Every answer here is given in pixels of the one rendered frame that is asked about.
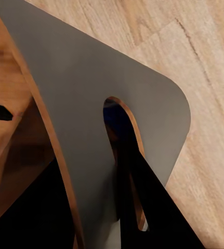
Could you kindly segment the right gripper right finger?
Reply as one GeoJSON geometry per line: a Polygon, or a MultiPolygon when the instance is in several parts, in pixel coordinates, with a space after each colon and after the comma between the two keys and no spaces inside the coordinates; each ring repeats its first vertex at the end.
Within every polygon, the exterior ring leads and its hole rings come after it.
{"type": "Polygon", "coordinates": [[[138,148],[117,140],[121,249],[205,249],[138,148]],[[133,177],[148,223],[138,228],[130,182],[133,177]]]}

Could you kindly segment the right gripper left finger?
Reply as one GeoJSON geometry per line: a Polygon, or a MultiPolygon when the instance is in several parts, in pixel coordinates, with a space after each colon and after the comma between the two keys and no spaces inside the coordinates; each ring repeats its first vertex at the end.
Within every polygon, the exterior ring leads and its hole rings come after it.
{"type": "Polygon", "coordinates": [[[54,158],[0,217],[0,249],[73,249],[70,206],[54,158]]]}

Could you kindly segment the trash can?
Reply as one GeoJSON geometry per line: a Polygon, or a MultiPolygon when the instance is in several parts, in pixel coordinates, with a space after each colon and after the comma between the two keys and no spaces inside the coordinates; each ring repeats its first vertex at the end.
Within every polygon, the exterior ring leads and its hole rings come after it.
{"type": "MultiPolygon", "coordinates": [[[[166,187],[191,127],[189,102],[168,77],[25,0],[0,0],[0,217],[57,158],[73,249],[121,249],[116,135],[119,103],[140,153],[166,187]]],[[[138,228],[148,230],[130,175],[138,228]]]]}

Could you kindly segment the can of soda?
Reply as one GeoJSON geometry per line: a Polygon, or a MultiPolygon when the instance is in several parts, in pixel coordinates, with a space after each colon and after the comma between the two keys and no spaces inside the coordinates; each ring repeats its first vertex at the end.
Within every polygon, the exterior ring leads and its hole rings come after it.
{"type": "Polygon", "coordinates": [[[131,120],[119,103],[106,99],[103,105],[103,119],[117,138],[130,141],[139,149],[131,120]]]}

